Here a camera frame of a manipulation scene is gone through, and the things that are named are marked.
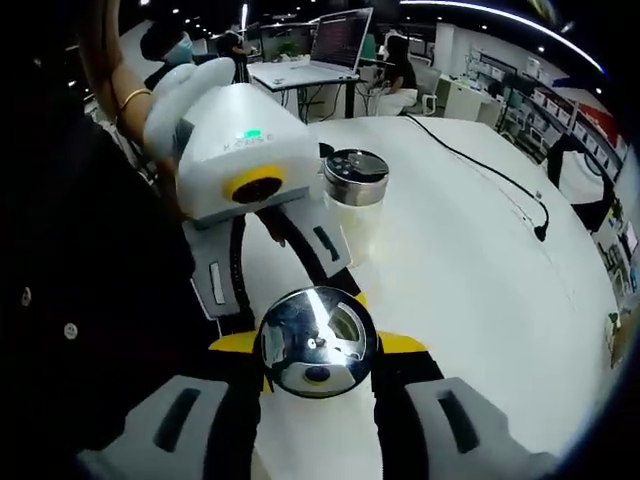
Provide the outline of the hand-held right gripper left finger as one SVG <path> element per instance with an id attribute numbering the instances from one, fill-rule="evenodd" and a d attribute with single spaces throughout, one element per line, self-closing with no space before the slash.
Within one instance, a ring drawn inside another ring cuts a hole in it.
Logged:
<path id="1" fill-rule="evenodd" d="M 92 479 L 249 479 L 263 377 L 256 334 L 215 341 L 213 380 L 175 376 L 126 417 L 123 434 L 78 461 Z"/>

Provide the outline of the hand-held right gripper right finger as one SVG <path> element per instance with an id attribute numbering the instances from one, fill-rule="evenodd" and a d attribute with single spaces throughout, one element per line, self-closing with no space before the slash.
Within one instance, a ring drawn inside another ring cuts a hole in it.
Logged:
<path id="1" fill-rule="evenodd" d="M 374 421 L 385 479 L 548 479 L 554 455 L 526 449 L 507 416 L 427 347 L 380 332 L 372 368 Z"/>

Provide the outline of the person's left hand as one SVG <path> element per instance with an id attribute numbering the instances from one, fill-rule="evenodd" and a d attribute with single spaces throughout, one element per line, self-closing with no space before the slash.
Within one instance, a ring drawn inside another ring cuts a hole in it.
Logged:
<path id="1" fill-rule="evenodd" d="M 176 190 L 176 166 L 171 158 L 156 161 L 157 184 L 170 213 L 182 217 Z"/>

